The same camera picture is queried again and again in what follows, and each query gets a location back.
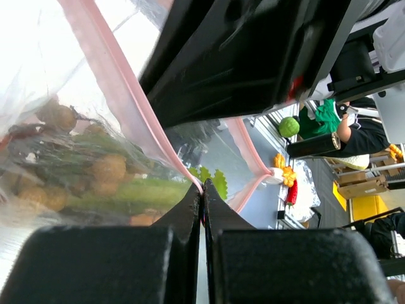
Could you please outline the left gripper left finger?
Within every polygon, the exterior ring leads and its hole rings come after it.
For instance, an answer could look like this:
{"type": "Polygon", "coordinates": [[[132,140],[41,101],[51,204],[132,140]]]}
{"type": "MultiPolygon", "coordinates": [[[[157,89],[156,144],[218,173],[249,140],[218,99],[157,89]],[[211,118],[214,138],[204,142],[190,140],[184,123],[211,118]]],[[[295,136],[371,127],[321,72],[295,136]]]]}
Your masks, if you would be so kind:
{"type": "Polygon", "coordinates": [[[200,192],[191,186],[157,222],[54,226],[24,243],[2,303],[194,303],[200,192]]]}

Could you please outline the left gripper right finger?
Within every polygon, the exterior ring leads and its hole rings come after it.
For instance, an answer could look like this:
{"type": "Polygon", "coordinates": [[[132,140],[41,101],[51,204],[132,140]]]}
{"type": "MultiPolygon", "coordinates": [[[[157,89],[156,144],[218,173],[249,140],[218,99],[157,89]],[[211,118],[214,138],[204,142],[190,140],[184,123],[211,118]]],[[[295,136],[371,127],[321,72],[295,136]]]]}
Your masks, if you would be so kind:
{"type": "Polygon", "coordinates": [[[204,183],[211,303],[392,303],[366,239],[343,229],[256,229],[204,183]]]}

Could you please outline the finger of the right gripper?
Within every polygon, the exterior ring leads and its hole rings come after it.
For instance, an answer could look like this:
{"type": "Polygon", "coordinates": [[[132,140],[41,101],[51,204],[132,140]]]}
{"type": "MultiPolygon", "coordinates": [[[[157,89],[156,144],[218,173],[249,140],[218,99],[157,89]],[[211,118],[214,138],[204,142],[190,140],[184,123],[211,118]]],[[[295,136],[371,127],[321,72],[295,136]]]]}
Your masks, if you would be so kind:
{"type": "Polygon", "coordinates": [[[349,1],[174,1],[140,84],[162,127],[256,114],[310,89],[349,1]]]}

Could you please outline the green celery stalks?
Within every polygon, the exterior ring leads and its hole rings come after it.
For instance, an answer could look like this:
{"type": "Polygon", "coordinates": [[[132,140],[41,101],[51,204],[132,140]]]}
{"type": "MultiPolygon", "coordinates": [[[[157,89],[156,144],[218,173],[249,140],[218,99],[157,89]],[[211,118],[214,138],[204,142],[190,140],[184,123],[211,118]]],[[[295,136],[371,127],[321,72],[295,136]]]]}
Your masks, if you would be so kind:
{"type": "Polygon", "coordinates": [[[107,134],[73,137],[76,155],[83,160],[68,206],[127,215],[164,214],[186,194],[193,182],[148,158],[139,147],[107,134]]]}

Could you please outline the bunch of tan longans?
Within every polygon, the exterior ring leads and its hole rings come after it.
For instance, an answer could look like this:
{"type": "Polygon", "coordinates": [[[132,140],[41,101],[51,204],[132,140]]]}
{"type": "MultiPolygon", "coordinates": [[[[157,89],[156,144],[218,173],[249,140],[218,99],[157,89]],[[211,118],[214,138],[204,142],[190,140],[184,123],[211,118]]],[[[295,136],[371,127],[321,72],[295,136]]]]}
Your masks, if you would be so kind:
{"type": "Polygon", "coordinates": [[[100,120],[50,102],[1,136],[1,203],[135,215],[145,209],[141,150],[100,120]]]}

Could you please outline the clear pink-dotted zip bag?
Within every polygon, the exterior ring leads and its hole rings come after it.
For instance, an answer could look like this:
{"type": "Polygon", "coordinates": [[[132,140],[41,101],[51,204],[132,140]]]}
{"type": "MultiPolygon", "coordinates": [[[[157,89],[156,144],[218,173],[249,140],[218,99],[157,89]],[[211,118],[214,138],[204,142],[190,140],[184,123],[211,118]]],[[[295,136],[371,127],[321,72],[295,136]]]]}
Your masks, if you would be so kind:
{"type": "MultiPolygon", "coordinates": [[[[267,138],[246,119],[163,130],[137,77],[159,29],[130,1],[1,2],[1,136],[35,121],[50,102],[100,120],[153,160],[189,178],[212,179],[220,198],[257,228],[273,229],[280,186],[260,172],[267,138]]],[[[1,203],[1,230],[45,225],[130,225],[133,215],[1,203]]]]}

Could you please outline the orange purple sweet potato slice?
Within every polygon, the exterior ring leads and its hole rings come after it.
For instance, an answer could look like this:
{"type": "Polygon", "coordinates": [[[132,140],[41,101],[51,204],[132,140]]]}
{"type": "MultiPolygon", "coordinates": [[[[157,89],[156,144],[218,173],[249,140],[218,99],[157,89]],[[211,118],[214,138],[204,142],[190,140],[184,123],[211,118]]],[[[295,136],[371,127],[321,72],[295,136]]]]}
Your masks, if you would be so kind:
{"type": "Polygon", "coordinates": [[[141,213],[130,218],[131,226],[150,226],[161,218],[160,214],[141,213]]]}

